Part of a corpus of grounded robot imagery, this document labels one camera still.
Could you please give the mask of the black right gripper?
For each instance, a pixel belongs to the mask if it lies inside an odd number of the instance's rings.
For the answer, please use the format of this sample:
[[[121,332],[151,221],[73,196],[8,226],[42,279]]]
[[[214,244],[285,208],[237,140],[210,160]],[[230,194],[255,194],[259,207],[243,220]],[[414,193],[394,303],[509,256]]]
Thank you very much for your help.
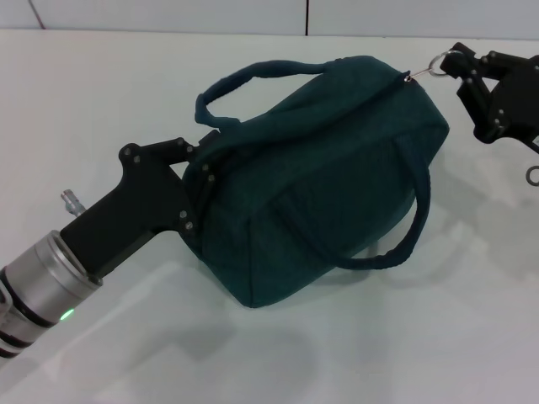
[[[538,56],[525,58],[491,50],[485,56],[456,42],[440,64],[453,78],[463,78],[456,94],[485,144],[502,138],[538,148]],[[493,92],[482,77],[500,79]]]

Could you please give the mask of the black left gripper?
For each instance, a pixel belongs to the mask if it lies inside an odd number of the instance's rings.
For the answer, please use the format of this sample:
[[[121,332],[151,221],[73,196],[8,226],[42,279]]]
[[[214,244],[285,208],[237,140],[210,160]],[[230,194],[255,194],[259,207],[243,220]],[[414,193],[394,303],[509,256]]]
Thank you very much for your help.
[[[157,234],[197,236],[216,187],[208,162],[193,162],[220,132],[197,145],[183,137],[119,151],[119,184],[61,230],[61,238],[86,271],[103,278]],[[174,164],[190,162],[181,178]]]

